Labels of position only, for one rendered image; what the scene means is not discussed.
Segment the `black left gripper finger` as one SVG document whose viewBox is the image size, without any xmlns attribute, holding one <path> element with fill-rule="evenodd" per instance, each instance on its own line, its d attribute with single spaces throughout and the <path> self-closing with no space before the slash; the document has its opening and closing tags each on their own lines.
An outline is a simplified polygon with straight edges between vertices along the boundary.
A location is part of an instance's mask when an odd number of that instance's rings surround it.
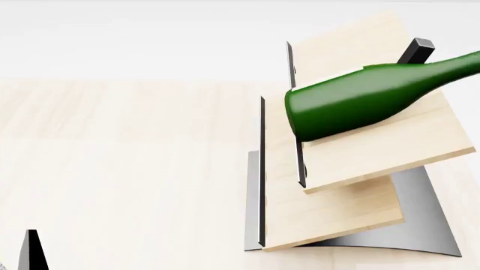
<svg viewBox="0 0 480 270">
<path fill-rule="evenodd" d="M 17 270 L 49 270 L 36 229 L 27 229 L 25 231 Z"/>
</svg>

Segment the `green glass wine bottle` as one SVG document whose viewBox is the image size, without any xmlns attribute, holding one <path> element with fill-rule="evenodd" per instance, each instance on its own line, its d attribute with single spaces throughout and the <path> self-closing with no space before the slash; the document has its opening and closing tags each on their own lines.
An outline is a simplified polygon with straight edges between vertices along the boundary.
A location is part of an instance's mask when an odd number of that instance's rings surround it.
<svg viewBox="0 0 480 270">
<path fill-rule="evenodd" d="M 371 64 L 288 91 L 286 116 L 309 142 L 384 121 L 435 89 L 480 74 L 480 51 L 427 64 Z"/>
</svg>

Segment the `light wooden rack shelf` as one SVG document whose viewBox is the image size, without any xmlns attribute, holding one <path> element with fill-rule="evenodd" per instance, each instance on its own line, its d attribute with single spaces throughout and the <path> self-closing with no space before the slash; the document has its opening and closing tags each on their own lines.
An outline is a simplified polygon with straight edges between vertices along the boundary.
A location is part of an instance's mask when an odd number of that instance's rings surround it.
<svg viewBox="0 0 480 270">
<path fill-rule="evenodd" d="M 284 96 L 267 97 L 264 251 L 278 251 L 404 222 L 391 177 L 307 195 L 298 182 L 296 155 Z"/>
<path fill-rule="evenodd" d="M 391 11 L 360 19 L 292 46 L 296 89 L 367 65 L 395 63 L 410 43 L 401 18 Z"/>
<path fill-rule="evenodd" d="M 475 147 L 436 90 L 391 118 L 304 144 L 306 194 L 468 155 Z"/>
</svg>

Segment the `wooden tiered wine rack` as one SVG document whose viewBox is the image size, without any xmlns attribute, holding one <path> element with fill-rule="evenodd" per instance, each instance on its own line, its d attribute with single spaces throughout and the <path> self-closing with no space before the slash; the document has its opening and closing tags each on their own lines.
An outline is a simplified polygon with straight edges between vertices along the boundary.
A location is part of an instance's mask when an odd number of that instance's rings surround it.
<svg viewBox="0 0 480 270">
<path fill-rule="evenodd" d="M 259 99 L 244 249 L 372 247 L 459 257 L 425 166 L 475 152 L 435 89 L 379 123 L 298 141 L 284 94 Z"/>
</svg>

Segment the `grey curved metal rack base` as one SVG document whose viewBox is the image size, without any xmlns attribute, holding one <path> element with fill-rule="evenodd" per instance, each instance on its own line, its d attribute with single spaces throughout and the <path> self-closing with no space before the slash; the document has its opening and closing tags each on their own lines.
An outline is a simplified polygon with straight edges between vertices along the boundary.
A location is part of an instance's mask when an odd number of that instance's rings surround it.
<svg viewBox="0 0 480 270">
<path fill-rule="evenodd" d="M 258 151 L 248 152 L 244 251 L 263 248 L 259 244 L 259 159 Z M 455 237 L 423 167 L 393 175 L 405 222 L 339 238 L 305 244 L 305 247 L 366 247 L 424 251 L 460 257 Z"/>
</svg>

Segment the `black square rack post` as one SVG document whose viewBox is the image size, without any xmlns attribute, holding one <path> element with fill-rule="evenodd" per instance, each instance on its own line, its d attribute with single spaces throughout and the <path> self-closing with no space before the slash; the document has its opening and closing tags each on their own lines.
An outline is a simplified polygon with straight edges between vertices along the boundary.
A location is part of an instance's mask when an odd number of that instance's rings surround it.
<svg viewBox="0 0 480 270">
<path fill-rule="evenodd" d="M 424 64 L 431 56 L 435 46 L 430 40 L 415 37 L 397 61 L 398 64 Z"/>
</svg>

